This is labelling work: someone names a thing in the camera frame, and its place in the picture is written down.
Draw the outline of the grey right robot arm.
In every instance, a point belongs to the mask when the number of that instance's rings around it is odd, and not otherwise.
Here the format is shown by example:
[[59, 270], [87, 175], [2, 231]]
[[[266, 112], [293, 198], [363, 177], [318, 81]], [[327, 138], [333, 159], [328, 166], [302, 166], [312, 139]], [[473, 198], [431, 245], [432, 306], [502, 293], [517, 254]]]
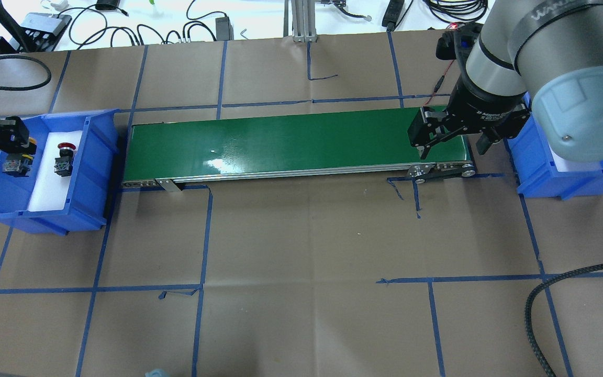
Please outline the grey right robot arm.
[[497, 1], [483, 24], [445, 31], [436, 55], [460, 77], [445, 110], [412, 120], [421, 159], [472, 134], [483, 154], [533, 117], [559, 157], [603, 160], [603, 1]]

